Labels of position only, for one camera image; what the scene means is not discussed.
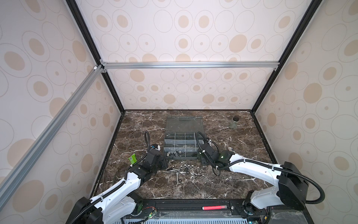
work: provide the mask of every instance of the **patterned wall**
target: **patterned wall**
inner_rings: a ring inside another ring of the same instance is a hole
[[[357,59],[358,0],[325,2],[256,113],[278,161],[324,189],[316,224],[358,219]]]
[[[0,212],[0,224],[65,223],[91,193],[119,116],[98,75]]]
[[[273,68],[109,70],[126,109],[250,109]]]
[[[310,0],[77,0],[108,62],[278,60]]]
[[[61,0],[1,1],[0,183],[94,66]]]

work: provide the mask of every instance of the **silver metal bar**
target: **silver metal bar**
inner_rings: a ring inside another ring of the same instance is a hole
[[[98,74],[103,71],[101,65],[97,65],[95,70],[85,78],[73,95],[68,99],[65,105],[61,108],[60,112],[53,118],[50,124],[45,128],[40,137],[36,139],[28,153],[23,159],[13,168],[9,178],[6,179],[5,183],[0,188],[0,211],[11,198],[13,193],[19,187],[23,179],[29,173],[31,168],[34,166],[38,158],[44,152],[48,144],[55,137],[58,130],[61,128],[63,123],[70,116],[74,108],[80,102],[88,88],[95,81]]]
[[[105,62],[105,69],[124,68],[277,68],[278,61],[238,61],[238,62]]]

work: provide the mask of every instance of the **red tube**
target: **red tube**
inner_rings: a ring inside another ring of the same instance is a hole
[[[215,210],[215,209],[227,209],[226,205],[218,205],[218,206],[204,206],[203,210]]]

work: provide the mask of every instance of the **marble surface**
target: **marble surface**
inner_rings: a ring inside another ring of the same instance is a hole
[[[234,115],[240,117],[237,129],[229,128]],[[220,151],[228,147],[247,158],[271,162],[249,112],[246,111],[127,111],[118,132],[97,194],[108,189],[117,173],[116,181],[124,176],[130,165],[128,158],[135,153],[137,159],[146,151],[144,131],[150,133],[151,144],[164,145],[168,116],[201,116],[207,136],[219,145]],[[233,199],[245,198],[249,190],[260,190],[271,185],[251,176],[222,171],[215,176],[210,166],[202,167],[199,160],[170,160],[169,167],[190,165],[189,174],[182,172],[182,183],[175,185],[175,174],[158,172],[145,182],[136,193],[145,199]]]

